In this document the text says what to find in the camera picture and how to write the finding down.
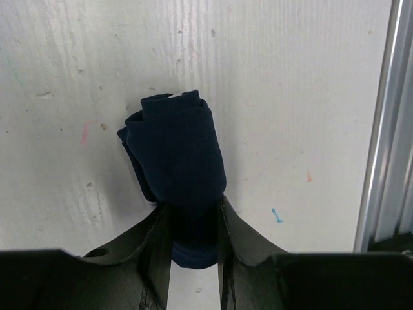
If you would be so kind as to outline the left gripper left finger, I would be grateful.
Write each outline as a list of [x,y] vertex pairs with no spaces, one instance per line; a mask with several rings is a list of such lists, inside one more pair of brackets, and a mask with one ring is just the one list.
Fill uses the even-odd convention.
[[171,257],[166,205],[85,256],[1,251],[1,309],[166,309]]

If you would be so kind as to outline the navy blue underwear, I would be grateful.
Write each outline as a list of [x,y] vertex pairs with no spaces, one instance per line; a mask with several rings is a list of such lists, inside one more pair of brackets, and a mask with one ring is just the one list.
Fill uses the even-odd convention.
[[227,179],[207,102],[197,90],[143,98],[117,135],[145,199],[172,209],[173,261],[217,264],[216,207]]

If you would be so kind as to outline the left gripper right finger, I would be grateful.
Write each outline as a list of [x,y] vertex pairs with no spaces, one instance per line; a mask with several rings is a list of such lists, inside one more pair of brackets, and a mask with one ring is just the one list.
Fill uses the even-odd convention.
[[217,205],[221,309],[412,309],[412,257],[292,254]]

